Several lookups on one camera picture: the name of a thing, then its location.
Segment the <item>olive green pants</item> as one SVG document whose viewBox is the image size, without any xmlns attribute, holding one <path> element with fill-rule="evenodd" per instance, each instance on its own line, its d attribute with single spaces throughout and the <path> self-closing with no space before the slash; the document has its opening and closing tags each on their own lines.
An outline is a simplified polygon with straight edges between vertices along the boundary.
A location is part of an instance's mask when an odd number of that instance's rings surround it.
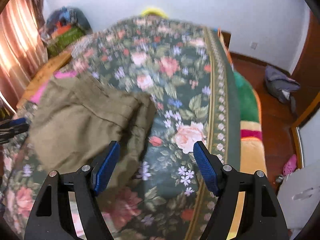
<svg viewBox="0 0 320 240">
<path fill-rule="evenodd" d="M 74 172 L 117 141 L 120 160 L 108 188 L 124 187 L 139 167 L 157 111 L 151 96 L 103 86 L 85 73 L 51 80 L 29 129 L 41 164 L 48 171 Z"/>
</svg>

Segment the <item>pink folded pants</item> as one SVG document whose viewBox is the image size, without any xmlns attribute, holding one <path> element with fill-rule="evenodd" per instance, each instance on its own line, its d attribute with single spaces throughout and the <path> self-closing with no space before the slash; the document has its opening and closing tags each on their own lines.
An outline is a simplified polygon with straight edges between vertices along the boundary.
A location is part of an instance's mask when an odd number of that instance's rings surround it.
<svg viewBox="0 0 320 240">
<path fill-rule="evenodd" d="M 61 72 L 57 71 L 53 75 L 53 79 L 67 79 L 71 77 L 75 77 L 77 75 L 76 71 L 67 71 L 67 72 Z M 44 84 L 40 85 L 39 88 L 36 89 L 35 93 L 30 97 L 29 101 L 35 104 L 39 104 L 41 98 L 43 97 L 46 90 L 48 90 L 48 87 L 51 85 L 52 80 L 46 81 Z"/>
</svg>

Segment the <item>colourful plush blanket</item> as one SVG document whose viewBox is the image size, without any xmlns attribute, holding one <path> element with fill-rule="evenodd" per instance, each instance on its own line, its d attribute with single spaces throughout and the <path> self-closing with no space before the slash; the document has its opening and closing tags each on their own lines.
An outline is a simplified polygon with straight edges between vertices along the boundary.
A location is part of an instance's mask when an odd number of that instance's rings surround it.
<svg viewBox="0 0 320 240">
<path fill-rule="evenodd" d="M 231 34 L 219 30 L 218 37 L 225 50 L 228 61 L 234 68 L 235 83 L 240 106 L 240 171 L 253 174 L 257 170 L 267 173 L 265 149 L 263 145 L 263 130 L 261 102 L 254 86 L 261 85 L 262 66 L 238 58 L 230 53 L 227 42 Z"/>
</svg>

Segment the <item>wooden lap desk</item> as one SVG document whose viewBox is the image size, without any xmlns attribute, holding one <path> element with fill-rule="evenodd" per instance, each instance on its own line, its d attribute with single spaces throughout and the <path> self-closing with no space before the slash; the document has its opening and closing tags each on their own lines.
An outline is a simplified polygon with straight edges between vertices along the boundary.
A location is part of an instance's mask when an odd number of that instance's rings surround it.
<svg viewBox="0 0 320 240">
<path fill-rule="evenodd" d="M 50 78 L 60 68 L 64 67 L 69 61 L 71 61 L 71 59 L 72 59 L 71 53 L 67 50 L 49 59 L 48 62 L 40 68 L 40 70 L 34 76 L 32 81 L 29 83 L 21 99 L 16 105 L 17 109 L 22 108 L 22 106 L 26 101 L 38 103 L 40 100 L 41 94 L 45 89 Z"/>
</svg>

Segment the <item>pink slipper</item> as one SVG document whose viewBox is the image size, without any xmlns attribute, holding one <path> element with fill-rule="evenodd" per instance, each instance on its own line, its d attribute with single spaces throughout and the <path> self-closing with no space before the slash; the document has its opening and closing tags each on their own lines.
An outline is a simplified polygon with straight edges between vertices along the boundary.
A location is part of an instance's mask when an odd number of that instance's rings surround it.
<svg viewBox="0 0 320 240">
<path fill-rule="evenodd" d="M 283 167 L 282 175 L 284 177 L 288 176 L 292 172 L 295 172 L 296 168 L 297 168 L 297 156 L 295 154 L 293 154 L 289 158 L 289 160 L 285 163 L 285 165 Z"/>
</svg>

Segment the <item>pink striped curtain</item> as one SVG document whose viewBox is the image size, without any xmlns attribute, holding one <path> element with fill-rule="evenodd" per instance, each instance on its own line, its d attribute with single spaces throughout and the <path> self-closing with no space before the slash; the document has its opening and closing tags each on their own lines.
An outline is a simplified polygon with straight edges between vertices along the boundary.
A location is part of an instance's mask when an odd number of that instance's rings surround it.
<svg viewBox="0 0 320 240">
<path fill-rule="evenodd" d="M 1 12 L 1 97 L 13 109 L 48 61 L 39 34 L 42 9 L 43 0 L 8 0 Z"/>
</svg>

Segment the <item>green storage box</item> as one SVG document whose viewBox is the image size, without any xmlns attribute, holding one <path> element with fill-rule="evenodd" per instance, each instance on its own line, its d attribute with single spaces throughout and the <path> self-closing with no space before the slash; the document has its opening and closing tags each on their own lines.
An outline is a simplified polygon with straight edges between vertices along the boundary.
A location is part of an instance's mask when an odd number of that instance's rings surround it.
<svg viewBox="0 0 320 240">
<path fill-rule="evenodd" d="M 71 27 L 71 29 L 56 38 L 51 38 L 46 45 L 48 57 L 51 58 L 59 55 L 71 43 L 77 41 L 84 35 L 85 33 L 79 27 Z"/>
</svg>

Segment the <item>floral green bedspread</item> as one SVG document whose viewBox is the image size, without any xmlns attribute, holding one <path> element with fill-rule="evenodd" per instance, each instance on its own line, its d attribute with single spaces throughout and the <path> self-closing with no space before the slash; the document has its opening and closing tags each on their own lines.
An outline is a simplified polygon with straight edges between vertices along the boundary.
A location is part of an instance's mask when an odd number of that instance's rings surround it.
<svg viewBox="0 0 320 240">
<path fill-rule="evenodd" d="M 78 42 L 61 72 L 89 74 L 103 86 L 145 92 L 156 114 L 128 183 L 97 202 L 116 239 L 199 239 L 216 204 L 193 145 L 240 167 L 240 109 L 233 69 L 216 29 L 160 17 L 132 17 Z M 31 125 L 39 104 L 16 113 Z M 4 145 L 4 220 L 23 239 L 48 170 L 29 132 Z"/>
</svg>

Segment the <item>grey backpack on floor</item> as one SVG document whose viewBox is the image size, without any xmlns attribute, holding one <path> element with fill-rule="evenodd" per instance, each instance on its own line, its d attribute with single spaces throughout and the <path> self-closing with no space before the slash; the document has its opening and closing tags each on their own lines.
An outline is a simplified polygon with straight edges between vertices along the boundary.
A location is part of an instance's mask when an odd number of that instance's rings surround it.
<svg viewBox="0 0 320 240">
<path fill-rule="evenodd" d="M 283 104 L 289 104 L 291 113 L 296 113 L 296 100 L 292 93 L 300 90 L 300 84 L 286 74 L 267 65 L 264 81 L 268 92 Z"/>
</svg>

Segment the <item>pile of blue clothes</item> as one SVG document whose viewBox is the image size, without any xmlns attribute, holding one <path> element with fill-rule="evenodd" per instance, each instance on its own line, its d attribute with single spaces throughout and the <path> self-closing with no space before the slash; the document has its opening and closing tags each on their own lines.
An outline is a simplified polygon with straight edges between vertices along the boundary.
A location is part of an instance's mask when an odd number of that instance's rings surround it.
<svg viewBox="0 0 320 240">
<path fill-rule="evenodd" d="M 92 32 L 84 13 L 75 7 L 61 7 L 53 11 L 46 20 L 45 30 L 48 34 L 52 34 L 58 27 L 67 25 L 79 27 L 86 34 Z"/>
</svg>

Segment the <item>wooden wardrobe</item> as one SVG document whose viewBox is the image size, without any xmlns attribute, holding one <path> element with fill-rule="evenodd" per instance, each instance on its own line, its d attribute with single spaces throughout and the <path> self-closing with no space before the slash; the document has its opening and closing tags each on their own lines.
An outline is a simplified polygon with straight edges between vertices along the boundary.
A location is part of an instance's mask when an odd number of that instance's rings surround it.
<svg viewBox="0 0 320 240">
<path fill-rule="evenodd" d="M 319 32 L 319 21 L 311 13 L 306 41 L 292 74 L 293 79 L 300 84 L 300 90 L 293 94 L 296 112 L 292 122 L 304 113 L 319 93 Z"/>
</svg>

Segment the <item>white wall socket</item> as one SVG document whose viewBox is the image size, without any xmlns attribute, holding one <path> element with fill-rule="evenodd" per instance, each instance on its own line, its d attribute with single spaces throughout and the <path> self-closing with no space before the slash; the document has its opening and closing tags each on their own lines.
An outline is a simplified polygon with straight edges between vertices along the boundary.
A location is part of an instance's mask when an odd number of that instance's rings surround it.
<svg viewBox="0 0 320 240">
<path fill-rule="evenodd" d="M 258 45 L 257 42 L 251 42 L 250 47 L 251 47 L 252 49 L 256 50 L 257 45 Z"/>
</svg>

